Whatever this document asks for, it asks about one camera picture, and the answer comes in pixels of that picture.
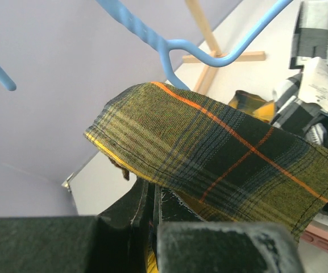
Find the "black white checkered shirt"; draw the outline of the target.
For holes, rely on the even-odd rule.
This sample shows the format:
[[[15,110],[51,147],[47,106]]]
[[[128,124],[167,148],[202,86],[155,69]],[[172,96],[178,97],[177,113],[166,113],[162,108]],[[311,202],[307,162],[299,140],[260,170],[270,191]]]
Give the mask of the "black white checkered shirt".
[[[271,125],[328,148],[328,1],[301,1],[289,67]]]

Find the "blue wire hanger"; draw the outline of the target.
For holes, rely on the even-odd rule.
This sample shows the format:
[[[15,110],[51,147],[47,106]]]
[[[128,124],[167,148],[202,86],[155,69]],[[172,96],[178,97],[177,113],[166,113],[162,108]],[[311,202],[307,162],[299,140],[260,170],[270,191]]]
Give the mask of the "blue wire hanger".
[[[115,86],[174,77],[167,40],[119,1],[0,1],[0,156],[83,150],[94,105]]]

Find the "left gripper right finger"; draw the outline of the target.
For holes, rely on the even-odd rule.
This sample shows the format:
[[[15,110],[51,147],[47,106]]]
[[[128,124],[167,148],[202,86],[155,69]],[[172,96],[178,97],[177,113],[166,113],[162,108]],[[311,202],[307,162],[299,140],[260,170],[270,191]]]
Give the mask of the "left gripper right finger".
[[[211,222],[176,193],[155,188],[159,272],[304,272],[297,246],[279,224]]]

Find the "yellow plaid shirt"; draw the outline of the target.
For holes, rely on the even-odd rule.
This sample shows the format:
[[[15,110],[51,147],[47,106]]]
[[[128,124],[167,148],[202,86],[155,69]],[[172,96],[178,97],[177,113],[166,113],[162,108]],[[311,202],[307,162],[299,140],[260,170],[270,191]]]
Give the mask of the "yellow plaid shirt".
[[[166,83],[126,89],[85,137],[205,221],[278,224],[299,240],[328,202],[328,148]]]

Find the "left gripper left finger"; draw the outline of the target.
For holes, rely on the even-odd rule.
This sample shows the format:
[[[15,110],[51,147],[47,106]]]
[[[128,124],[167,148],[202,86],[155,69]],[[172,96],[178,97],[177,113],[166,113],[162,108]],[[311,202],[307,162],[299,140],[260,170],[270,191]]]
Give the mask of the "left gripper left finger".
[[[0,218],[0,272],[146,272],[150,186],[97,216]]]

